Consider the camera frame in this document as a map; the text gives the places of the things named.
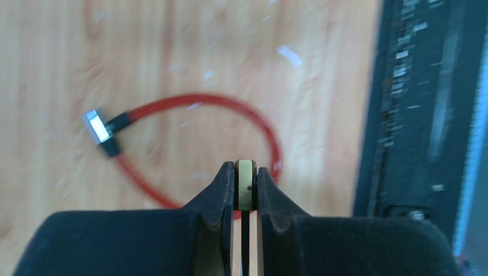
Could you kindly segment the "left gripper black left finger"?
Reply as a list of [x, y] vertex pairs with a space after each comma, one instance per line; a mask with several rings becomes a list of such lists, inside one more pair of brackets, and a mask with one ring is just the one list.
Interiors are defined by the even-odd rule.
[[47, 217], [15, 275], [230, 275], [235, 168], [179, 209], [65, 211]]

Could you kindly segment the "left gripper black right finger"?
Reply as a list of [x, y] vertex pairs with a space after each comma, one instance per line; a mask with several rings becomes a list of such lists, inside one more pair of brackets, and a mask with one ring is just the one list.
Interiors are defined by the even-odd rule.
[[315, 217], [268, 169], [257, 175], [259, 275], [459, 275], [446, 237], [428, 221]]

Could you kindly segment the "brass padlock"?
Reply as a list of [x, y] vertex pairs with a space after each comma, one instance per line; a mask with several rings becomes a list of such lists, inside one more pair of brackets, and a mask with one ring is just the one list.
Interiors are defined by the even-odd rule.
[[234, 210], [241, 214], [241, 274], [250, 275], [251, 260], [251, 220], [250, 215], [256, 215], [256, 245], [257, 275], [264, 275], [262, 223], [258, 211], [258, 170], [256, 162], [250, 159], [240, 159], [234, 163], [235, 188]]

